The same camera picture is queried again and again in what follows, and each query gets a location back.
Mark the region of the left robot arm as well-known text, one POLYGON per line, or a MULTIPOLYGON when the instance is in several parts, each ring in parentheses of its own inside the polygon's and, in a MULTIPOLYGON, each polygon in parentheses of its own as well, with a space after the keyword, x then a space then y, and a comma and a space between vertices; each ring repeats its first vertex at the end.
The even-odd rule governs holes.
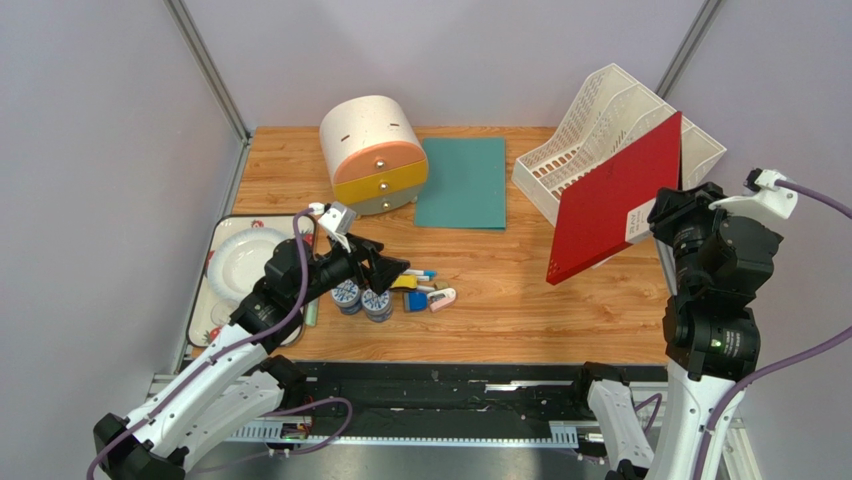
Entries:
POLYGON ((108 413, 96 423, 87 478, 101 470, 110 479, 183 479, 251 420, 298 406, 306 375, 276 349, 302 325, 304 304, 345 281, 387 292, 410 263, 383 248, 353 234, 318 257, 300 238, 279 243, 202 355, 129 414, 108 413))

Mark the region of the red file folder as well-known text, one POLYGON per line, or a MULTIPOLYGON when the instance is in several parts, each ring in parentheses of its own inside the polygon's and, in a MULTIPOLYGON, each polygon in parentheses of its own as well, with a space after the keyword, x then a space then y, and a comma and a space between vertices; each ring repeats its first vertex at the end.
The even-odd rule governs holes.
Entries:
POLYGON ((662 188, 679 186, 682 113, 676 112, 563 191, 546 281, 557 285, 625 250, 648 231, 662 188))

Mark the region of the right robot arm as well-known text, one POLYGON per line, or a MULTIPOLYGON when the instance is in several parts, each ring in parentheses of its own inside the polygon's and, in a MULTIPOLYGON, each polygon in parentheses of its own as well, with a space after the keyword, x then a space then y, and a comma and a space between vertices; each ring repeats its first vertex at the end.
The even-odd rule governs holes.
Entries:
POLYGON ((755 371, 761 348, 750 305, 773 274, 782 240, 768 221, 788 218, 797 200, 778 186, 730 197, 712 183, 660 190, 648 222, 673 251, 675 291, 663 317, 669 364, 657 444, 647 441, 621 368, 588 362, 574 384, 576 405, 599 424, 609 478, 716 475, 716 453, 742 397, 737 385, 755 371))

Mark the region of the teal file folder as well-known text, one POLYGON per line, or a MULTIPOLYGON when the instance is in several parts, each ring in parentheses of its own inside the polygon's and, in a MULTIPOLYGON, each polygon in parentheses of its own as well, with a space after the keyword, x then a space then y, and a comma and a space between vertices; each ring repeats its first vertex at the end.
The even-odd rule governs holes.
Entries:
POLYGON ((502 137, 425 138, 429 176, 414 224, 503 231, 507 227, 506 142, 502 137))

